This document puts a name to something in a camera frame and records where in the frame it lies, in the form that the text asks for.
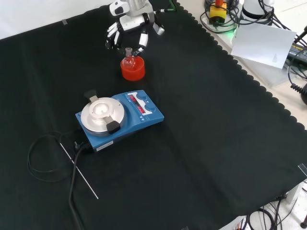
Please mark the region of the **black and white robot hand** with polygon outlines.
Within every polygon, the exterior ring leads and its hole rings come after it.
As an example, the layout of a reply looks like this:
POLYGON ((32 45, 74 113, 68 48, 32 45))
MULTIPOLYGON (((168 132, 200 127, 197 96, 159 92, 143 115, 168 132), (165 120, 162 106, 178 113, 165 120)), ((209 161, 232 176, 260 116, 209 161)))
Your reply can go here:
POLYGON ((164 26, 158 21, 155 11, 152 14, 143 13, 133 17, 128 15, 120 17, 119 21, 114 22, 106 31, 106 49, 120 51, 122 35, 126 32, 141 29, 138 47, 132 51, 133 56, 140 56, 148 45, 149 35, 146 28, 150 24, 158 35, 164 33, 164 26))

